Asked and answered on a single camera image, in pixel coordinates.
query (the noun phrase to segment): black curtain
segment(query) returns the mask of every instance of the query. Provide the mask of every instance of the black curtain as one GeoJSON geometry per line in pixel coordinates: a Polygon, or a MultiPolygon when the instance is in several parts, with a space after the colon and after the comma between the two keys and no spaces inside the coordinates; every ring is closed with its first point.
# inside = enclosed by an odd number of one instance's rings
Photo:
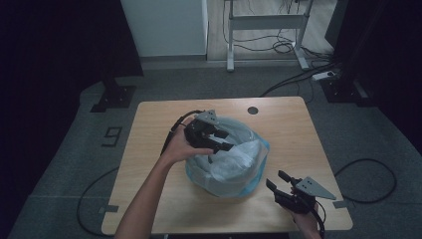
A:
{"type": "Polygon", "coordinates": [[[0,5],[4,238],[72,124],[81,91],[142,76],[142,68],[119,0],[0,5]]]}

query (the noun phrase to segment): forearm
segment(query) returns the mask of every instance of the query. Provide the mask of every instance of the forearm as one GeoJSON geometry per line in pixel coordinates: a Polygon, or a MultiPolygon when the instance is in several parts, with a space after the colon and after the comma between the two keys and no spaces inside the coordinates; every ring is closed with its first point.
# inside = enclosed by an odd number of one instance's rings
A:
{"type": "Polygon", "coordinates": [[[158,159],[124,213],[115,238],[142,238],[150,236],[158,202],[171,165],[158,159]]]}

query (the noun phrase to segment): power strip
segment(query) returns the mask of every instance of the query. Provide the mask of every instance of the power strip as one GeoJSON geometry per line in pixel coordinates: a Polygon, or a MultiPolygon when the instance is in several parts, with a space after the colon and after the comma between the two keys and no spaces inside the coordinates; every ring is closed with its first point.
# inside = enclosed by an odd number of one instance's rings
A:
{"type": "Polygon", "coordinates": [[[335,73],[332,72],[332,71],[313,75],[314,81],[330,80],[330,79],[333,79],[333,78],[335,78],[335,73]]]}

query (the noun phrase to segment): plastic bag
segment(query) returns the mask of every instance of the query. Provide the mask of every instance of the plastic bag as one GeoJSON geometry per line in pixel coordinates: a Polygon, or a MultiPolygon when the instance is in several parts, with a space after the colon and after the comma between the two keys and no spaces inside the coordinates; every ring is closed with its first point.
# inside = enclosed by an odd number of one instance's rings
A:
{"type": "Polygon", "coordinates": [[[226,141],[234,146],[213,155],[195,155],[186,160],[189,179],[218,197],[242,197],[251,193],[261,179],[270,145],[244,123],[218,118],[218,128],[226,130],[226,141]]]}

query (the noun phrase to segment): wooden table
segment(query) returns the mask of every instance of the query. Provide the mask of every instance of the wooden table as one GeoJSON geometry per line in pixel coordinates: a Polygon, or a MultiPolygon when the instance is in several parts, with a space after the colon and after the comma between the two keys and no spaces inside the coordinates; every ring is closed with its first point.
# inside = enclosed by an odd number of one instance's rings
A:
{"type": "MultiPolygon", "coordinates": [[[[266,187],[269,178],[280,190],[290,185],[277,173],[295,178],[312,177],[342,201],[338,185],[302,98],[253,98],[200,101],[145,102],[138,106],[109,201],[117,212],[107,212],[103,233],[113,234],[136,191],[155,164],[169,129],[193,110],[215,110],[217,116],[247,124],[270,143],[263,177],[244,198],[218,198],[192,183],[185,163],[176,163],[167,177],[152,233],[288,232],[297,227],[288,212],[274,202],[266,187]],[[258,109],[250,115],[248,108],[258,109]]],[[[319,198],[326,210],[326,230],[348,230],[352,222],[346,208],[319,198]]]]}

